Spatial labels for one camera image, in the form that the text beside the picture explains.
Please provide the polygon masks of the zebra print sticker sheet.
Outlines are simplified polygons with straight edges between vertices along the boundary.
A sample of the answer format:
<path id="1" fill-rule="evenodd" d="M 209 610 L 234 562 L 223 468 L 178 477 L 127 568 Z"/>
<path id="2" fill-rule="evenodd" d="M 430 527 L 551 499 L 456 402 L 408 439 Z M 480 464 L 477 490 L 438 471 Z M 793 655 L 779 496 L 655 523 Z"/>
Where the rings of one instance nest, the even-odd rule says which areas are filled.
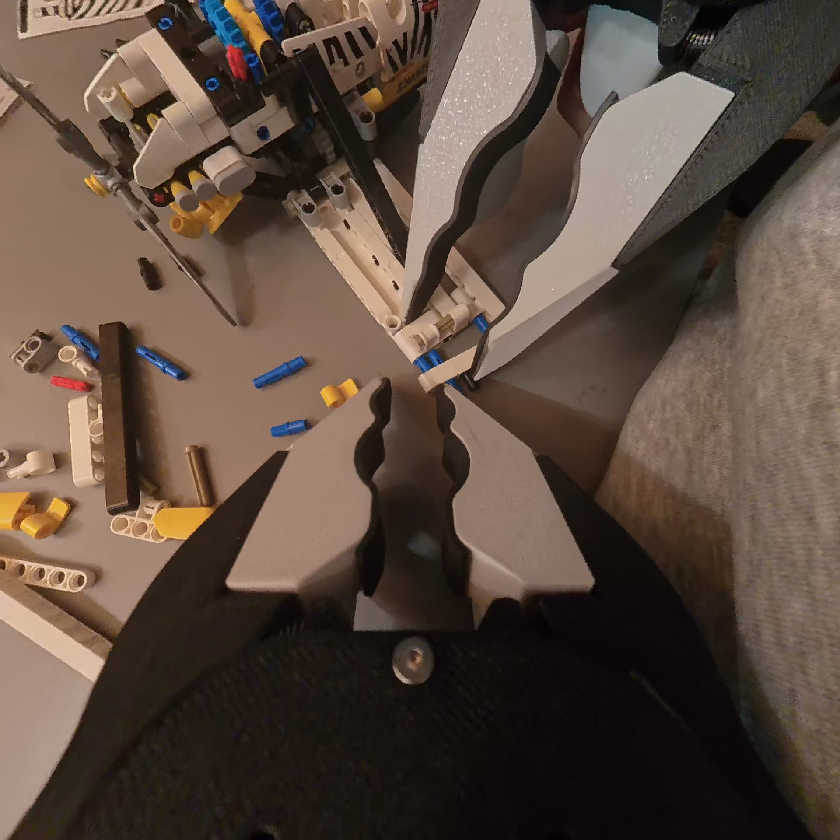
<path id="1" fill-rule="evenodd" d="M 160 1 L 17 1 L 19 40 L 144 16 Z"/>

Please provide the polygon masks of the white grey lego connector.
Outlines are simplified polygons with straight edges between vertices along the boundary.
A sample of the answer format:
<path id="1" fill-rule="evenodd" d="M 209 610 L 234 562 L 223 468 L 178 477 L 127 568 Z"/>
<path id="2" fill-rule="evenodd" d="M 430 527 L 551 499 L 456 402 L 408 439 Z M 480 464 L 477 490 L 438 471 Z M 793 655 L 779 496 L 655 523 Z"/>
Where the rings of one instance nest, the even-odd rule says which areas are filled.
<path id="1" fill-rule="evenodd" d="M 47 450 L 35 450 L 28 452 L 24 461 L 6 470 L 6 478 L 9 480 L 21 480 L 47 476 L 56 471 L 56 459 Z"/>

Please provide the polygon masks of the white three-hole lego connector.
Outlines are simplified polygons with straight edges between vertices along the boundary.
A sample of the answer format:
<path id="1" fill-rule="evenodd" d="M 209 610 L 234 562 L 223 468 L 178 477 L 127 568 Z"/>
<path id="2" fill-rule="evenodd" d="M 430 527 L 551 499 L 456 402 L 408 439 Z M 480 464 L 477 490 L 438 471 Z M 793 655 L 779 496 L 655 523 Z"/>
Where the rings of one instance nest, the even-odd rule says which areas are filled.
<path id="1" fill-rule="evenodd" d="M 167 538 L 154 524 L 154 516 L 171 506 L 168 500 L 145 498 L 136 511 L 113 516 L 110 521 L 111 533 L 144 542 L 160 544 Z"/>

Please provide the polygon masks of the small yellow lego piece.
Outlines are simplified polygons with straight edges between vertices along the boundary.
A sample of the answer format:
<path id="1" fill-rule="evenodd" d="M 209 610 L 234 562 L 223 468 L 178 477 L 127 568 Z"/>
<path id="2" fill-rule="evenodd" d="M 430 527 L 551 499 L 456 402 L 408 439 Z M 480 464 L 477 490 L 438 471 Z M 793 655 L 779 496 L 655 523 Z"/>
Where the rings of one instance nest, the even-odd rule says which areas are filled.
<path id="1" fill-rule="evenodd" d="M 19 529 L 32 539 L 46 539 L 62 527 L 70 510 L 71 504 L 67 500 L 54 498 L 47 509 L 27 515 L 20 522 Z"/>

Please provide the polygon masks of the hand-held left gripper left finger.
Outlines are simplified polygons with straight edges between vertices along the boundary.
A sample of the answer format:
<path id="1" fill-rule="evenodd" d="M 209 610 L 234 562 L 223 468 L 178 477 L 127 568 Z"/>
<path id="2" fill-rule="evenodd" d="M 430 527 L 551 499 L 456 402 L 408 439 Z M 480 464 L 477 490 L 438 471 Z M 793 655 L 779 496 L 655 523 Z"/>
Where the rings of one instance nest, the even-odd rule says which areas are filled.
<path id="1" fill-rule="evenodd" d="M 373 478 L 391 408 L 391 381 L 372 380 L 288 449 L 228 573 L 230 590 L 302 601 L 375 593 L 385 531 Z"/>

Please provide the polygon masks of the short white lego beam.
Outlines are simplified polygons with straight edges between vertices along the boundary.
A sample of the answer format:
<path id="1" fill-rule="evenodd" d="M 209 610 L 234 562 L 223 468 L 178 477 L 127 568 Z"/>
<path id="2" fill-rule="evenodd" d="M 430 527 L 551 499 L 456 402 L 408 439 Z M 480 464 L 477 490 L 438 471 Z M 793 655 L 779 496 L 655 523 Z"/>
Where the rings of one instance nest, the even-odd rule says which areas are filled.
<path id="1" fill-rule="evenodd" d="M 417 357 L 415 366 L 421 372 L 418 382 L 425 393 L 430 393 L 445 384 L 463 392 L 473 392 L 477 385 L 470 371 L 477 350 L 477 346 L 474 346 L 450 359 L 444 358 L 437 350 L 428 350 Z"/>

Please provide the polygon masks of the zebra striped lego helicopter model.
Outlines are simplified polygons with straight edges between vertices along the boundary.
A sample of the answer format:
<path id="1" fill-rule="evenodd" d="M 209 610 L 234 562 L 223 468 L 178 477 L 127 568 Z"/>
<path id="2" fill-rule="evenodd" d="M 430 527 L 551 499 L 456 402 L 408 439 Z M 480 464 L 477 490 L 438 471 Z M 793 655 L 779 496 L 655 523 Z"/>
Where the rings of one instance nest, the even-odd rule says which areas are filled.
<path id="1" fill-rule="evenodd" d="M 373 149 L 427 79 L 438 2 L 167 1 L 143 17 L 140 35 L 102 52 L 83 98 L 115 162 L 21 82 L 12 89 L 90 166 L 88 187 L 121 197 L 226 320 L 155 208 L 196 239 L 246 194 L 282 201 L 413 364 L 488 330 L 502 303 L 455 249 L 423 314 L 404 322 L 413 200 Z"/>

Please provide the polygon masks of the long black lego beam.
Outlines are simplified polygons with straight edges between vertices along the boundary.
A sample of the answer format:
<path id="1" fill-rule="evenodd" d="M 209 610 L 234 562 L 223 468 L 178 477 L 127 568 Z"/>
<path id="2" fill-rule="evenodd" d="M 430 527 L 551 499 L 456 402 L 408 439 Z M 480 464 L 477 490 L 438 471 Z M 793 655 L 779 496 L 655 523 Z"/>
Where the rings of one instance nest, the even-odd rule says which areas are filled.
<path id="1" fill-rule="evenodd" d="M 106 509 L 115 517 L 140 505 L 130 331 L 121 321 L 98 328 Z"/>

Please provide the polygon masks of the thin white lego beam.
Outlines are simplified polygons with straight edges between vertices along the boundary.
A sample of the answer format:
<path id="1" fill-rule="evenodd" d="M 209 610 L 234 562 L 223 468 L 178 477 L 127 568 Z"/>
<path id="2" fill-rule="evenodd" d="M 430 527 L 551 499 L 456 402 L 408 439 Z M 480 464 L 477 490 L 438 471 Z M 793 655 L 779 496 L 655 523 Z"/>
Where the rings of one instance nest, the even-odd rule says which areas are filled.
<path id="1" fill-rule="evenodd" d="M 1 556 L 1 571 L 21 583 L 53 592 L 77 594 L 96 583 L 90 570 Z"/>

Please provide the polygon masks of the person's right hand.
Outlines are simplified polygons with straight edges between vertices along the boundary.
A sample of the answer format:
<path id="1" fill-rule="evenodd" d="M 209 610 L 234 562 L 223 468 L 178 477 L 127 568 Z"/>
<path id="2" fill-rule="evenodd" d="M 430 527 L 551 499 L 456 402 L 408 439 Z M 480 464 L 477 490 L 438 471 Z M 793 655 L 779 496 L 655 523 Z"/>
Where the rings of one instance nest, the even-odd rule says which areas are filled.
<path id="1" fill-rule="evenodd" d="M 582 140 L 592 120 L 581 95 L 581 59 L 585 29 L 578 28 L 569 33 L 569 39 L 570 49 L 558 88 L 556 108 L 562 120 L 576 137 Z"/>

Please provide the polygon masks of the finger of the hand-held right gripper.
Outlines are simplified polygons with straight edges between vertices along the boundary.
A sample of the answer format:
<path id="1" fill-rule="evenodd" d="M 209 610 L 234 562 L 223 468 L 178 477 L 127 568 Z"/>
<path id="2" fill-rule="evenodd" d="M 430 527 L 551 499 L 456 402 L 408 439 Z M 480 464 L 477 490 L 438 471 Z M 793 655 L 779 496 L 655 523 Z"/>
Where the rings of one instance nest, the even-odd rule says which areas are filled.
<path id="1" fill-rule="evenodd" d="M 404 322 L 430 302 L 456 241 L 518 184 L 523 146 L 553 102 L 553 2 L 444 2 L 419 127 L 402 290 Z"/>
<path id="2" fill-rule="evenodd" d="M 738 91 L 679 72 L 604 102 L 576 162 L 561 231 L 524 269 L 517 299 L 482 340 L 473 377 L 512 361 L 732 184 L 808 102 L 808 81 L 776 71 Z"/>

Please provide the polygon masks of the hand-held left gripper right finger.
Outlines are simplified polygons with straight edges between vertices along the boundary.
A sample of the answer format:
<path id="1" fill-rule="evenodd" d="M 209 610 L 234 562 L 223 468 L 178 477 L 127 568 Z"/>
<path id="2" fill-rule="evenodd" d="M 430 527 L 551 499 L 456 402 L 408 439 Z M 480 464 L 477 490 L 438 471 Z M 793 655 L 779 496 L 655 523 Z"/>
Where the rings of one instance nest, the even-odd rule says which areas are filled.
<path id="1" fill-rule="evenodd" d="M 499 600 L 590 594 L 594 577 L 532 449 L 452 386 L 436 408 L 451 481 L 444 574 L 474 620 Z"/>

